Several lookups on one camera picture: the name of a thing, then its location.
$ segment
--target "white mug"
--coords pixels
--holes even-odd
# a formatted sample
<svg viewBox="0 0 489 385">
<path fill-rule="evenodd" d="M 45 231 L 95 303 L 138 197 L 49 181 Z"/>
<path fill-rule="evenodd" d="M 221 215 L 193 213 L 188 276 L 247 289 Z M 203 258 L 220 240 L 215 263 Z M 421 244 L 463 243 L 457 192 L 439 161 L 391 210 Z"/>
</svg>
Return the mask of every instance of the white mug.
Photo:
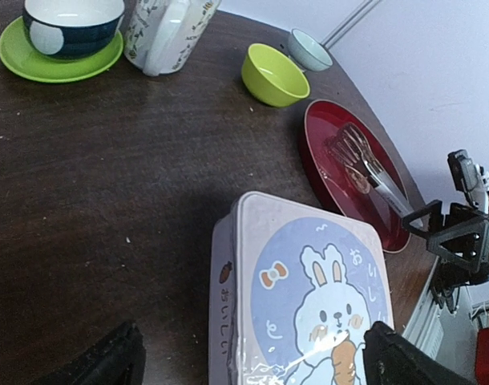
<svg viewBox="0 0 489 385">
<path fill-rule="evenodd" d="M 221 0 L 139 0 L 124 54 L 148 76 L 179 71 Z"/>
</svg>

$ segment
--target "polka dot bowl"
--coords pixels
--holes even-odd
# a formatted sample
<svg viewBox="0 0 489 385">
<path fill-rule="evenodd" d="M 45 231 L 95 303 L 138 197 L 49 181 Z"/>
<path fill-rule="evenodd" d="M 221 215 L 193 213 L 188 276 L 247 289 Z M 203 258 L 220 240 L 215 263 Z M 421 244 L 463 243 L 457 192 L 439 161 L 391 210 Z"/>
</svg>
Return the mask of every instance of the polka dot bowl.
<svg viewBox="0 0 489 385">
<path fill-rule="evenodd" d="M 123 0 L 26 0 L 22 16 L 37 51 L 56 59 L 81 59 L 111 42 L 124 11 Z"/>
</svg>

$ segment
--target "carrot illustration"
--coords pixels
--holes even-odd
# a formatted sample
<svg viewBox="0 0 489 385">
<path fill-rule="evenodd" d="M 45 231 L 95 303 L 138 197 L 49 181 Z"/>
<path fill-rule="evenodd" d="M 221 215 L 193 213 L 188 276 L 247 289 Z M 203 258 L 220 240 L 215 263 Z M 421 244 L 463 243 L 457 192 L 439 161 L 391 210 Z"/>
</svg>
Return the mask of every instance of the carrot illustration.
<svg viewBox="0 0 489 385">
<path fill-rule="evenodd" d="M 353 385 L 355 380 L 354 360 L 356 352 L 357 347 L 348 339 L 333 349 L 333 379 L 337 385 Z"/>
<path fill-rule="evenodd" d="M 228 280 L 228 277 L 230 277 L 230 272 L 232 271 L 232 263 L 228 262 L 225 266 L 223 266 L 223 269 L 221 269 L 220 273 L 220 283 L 226 283 Z"/>
</svg>

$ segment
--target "mug handle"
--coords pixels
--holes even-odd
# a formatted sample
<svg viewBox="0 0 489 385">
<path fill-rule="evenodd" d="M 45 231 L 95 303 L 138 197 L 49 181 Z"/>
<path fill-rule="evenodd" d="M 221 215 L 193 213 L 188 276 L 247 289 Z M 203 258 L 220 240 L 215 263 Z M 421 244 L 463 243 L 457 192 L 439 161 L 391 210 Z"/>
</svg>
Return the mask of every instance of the mug handle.
<svg viewBox="0 0 489 385">
<path fill-rule="evenodd" d="M 160 74 L 164 63 L 164 52 L 170 47 L 179 32 L 190 5 L 190 0 L 174 0 L 166 9 L 143 67 L 145 75 L 157 76 Z"/>
</svg>

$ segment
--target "yellow-green bowl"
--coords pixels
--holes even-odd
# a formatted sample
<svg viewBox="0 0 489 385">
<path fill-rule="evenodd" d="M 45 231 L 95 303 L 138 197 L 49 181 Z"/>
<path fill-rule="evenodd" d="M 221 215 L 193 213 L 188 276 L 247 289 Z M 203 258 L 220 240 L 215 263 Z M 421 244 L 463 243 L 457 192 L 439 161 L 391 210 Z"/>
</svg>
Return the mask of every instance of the yellow-green bowl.
<svg viewBox="0 0 489 385">
<path fill-rule="evenodd" d="M 252 44 L 241 70 L 250 93 L 273 107 L 288 107 L 310 94 L 309 81 L 287 56 L 265 44 Z"/>
</svg>

